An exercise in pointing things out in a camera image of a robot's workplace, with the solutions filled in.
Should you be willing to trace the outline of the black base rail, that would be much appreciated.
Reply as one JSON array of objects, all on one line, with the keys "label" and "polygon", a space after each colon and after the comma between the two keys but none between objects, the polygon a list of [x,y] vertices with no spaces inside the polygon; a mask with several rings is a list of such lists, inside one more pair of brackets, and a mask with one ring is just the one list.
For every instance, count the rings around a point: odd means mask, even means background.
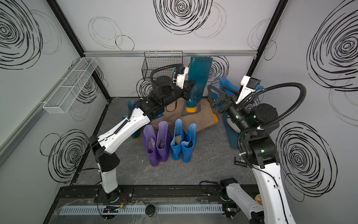
[{"label": "black base rail", "polygon": [[224,187],[219,184],[199,185],[119,185],[105,193],[101,185],[76,185],[61,187],[56,199],[94,199],[99,203],[135,202],[145,198],[194,198],[209,202],[229,201]]}]

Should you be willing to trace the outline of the purple rain boot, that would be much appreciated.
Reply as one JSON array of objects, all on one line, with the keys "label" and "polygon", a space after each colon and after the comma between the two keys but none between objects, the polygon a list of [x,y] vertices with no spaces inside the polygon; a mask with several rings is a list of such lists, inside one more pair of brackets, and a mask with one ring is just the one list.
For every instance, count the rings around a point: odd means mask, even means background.
[{"label": "purple rain boot", "polygon": [[159,155],[159,160],[161,162],[167,162],[170,155],[170,142],[171,134],[168,130],[168,123],[166,121],[161,121],[158,124],[158,134],[157,134],[157,152]]},{"label": "purple rain boot", "polygon": [[143,129],[144,147],[147,153],[150,165],[156,167],[159,165],[159,158],[156,149],[157,134],[152,125],[146,125]]}]

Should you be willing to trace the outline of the black round knob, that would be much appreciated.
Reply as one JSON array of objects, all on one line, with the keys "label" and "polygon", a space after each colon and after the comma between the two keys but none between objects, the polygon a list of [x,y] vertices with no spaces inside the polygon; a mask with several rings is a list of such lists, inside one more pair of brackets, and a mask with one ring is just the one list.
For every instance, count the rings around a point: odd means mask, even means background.
[{"label": "black round knob", "polygon": [[156,207],[153,204],[149,204],[145,208],[145,214],[149,217],[153,216],[156,212]]}]

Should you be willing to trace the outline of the red round tin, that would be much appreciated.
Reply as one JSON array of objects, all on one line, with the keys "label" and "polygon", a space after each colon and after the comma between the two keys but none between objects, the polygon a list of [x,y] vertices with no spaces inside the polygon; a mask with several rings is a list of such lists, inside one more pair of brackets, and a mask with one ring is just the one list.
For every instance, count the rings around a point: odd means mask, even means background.
[{"label": "red round tin", "polygon": [[255,201],[260,204],[261,206],[263,206],[263,201],[262,201],[262,198],[261,198],[261,195],[260,194],[257,194],[255,196]]}]

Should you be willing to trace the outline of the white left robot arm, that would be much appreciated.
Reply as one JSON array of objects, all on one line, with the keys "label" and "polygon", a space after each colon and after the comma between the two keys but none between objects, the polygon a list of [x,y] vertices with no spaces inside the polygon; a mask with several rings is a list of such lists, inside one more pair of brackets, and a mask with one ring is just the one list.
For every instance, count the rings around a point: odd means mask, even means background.
[{"label": "white left robot arm", "polygon": [[120,159],[115,154],[118,147],[162,114],[168,105],[180,98],[189,99],[195,82],[186,80],[188,74],[189,68],[181,63],[154,69],[150,73],[153,89],[148,96],[136,101],[128,116],[112,129],[100,136],[90,137],[89,145],[93,150],[101,175],[101,186],[106,194],[111,194],[118,188],[116,168]]}]

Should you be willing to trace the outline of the grey round plate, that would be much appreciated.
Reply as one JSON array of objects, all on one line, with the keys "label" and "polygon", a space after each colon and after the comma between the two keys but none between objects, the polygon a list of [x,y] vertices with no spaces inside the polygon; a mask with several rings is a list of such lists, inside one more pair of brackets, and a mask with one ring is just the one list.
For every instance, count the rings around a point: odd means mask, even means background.
[{"label": "grey round plate", "polygon": [[229,125],[235,132],[237,132],[237,133],[240,133],[240,132],[241,132],[241,130],[239,129],[239,127],[231,120],[230,117],[228,117],[228,118],[226,119],[226,121],[227,121],[228,125]]}]

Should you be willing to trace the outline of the small black packet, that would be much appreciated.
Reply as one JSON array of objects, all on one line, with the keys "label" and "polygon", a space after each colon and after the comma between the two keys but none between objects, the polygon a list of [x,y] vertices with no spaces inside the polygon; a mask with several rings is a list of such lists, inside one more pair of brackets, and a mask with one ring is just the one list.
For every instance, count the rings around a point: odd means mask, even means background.
[{"label": "small black packet", "polygon": [[248,166],[244,159],[237,158],[237,157],[234,158],[234,165],[245,167],[245,168],[247,168]]}]

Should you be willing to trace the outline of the dark green rain boot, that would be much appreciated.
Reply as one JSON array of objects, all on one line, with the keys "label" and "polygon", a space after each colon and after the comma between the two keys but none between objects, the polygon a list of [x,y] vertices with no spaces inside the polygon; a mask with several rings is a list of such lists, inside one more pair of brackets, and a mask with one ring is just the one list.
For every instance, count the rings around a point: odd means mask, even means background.
[{"label": "dark green rain boot", "polygon": [[[128,104],[127,104],[127,106],[128,106],[128,113],[122,116],[122,120],[124,120],[124,119],[127,118],[128,116],[131,116],[131,115],[132,115],[135,106],[137,106],[139,102],[140,102],[140,100],[137,100],[137,101],[135,101],[135,100],[130,100],[130,101],[128,102]],[[131,137],[132,137],[134,140],[136,140],[136,141],[140,140],[140,138],[141,138],[141,136],[142,136],[142,131],[143,131],[143,127],[141,127],[141,128],[138,129],[135,133],[133,133],[133,134],[131,135]]]},{"label": "dark green rain boot", "polygon": [[188,81],[195,81],[195,85],[192,87],[189,100],[186,101],[186,111],[188,113],[197,111],[197,105],[208,82],[212,61],[211,57],[191,57]]}]

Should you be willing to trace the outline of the teal square tray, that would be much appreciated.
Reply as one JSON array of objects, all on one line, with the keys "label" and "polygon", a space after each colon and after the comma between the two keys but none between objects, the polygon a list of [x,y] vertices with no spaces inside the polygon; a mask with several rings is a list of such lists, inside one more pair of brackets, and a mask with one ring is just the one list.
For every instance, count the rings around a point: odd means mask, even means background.
[{"label": "teal square tray", "polygon": [[222,115],[222,120],[227,133],[227,138],[231,148],[238,150],[237,138],[239,134],[234,129],[232,129],[232,127],[228,124],[227,117],[228,117],[227,113]]}]

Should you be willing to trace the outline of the beige rain boot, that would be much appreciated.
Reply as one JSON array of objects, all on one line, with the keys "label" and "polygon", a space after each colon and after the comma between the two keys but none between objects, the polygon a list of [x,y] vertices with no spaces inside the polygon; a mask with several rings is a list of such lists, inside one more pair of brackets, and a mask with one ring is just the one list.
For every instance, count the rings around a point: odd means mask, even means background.
[{"label": "beige rain boot", "polygon": [[163,115],[153,120],[150,124],[156,130],[158,130],[158,125],[161,121],[166,121],[169,127],[173,126],[175,124],[175,120],[182,116],[185,104],[186,101],[183,98],[180,98],[176,102],[171,103],[165,108]]},{"label": "beige rain boot", "polygon": [[206,99],[200,101],[200,111],[180,117],[183,122],[183,130],[188,133],[191,124],[197,125],[197,132],[212,127],[219,123],[217,115],[213,113],[210,103]]}]

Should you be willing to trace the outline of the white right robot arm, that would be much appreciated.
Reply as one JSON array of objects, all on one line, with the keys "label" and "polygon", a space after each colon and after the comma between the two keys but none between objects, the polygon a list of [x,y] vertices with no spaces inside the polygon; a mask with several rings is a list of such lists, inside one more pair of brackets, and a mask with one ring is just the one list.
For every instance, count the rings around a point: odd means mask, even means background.
[{"label": "white right robot arm", "polygon": [[[245,112],[259,95],[284,87],[296,87],[299,96],[295,103],[279,115],[273,106],[261,103]],[[219,113],[227,113],[240,130],[237,148],[240,157],[253,171],[262,204],[255,201],[234,179],[221,181],[225,193],[246,215],[251,224],[293,224],[294,217],[283,188],[280,158],[270,134],[279,128],[279,122],[291,115],[304,101],[306,87],[300,83],[283,83],[257,89],[235,103],[224,91],[209,85],[208,99],[211,107],[220,106]]]}]

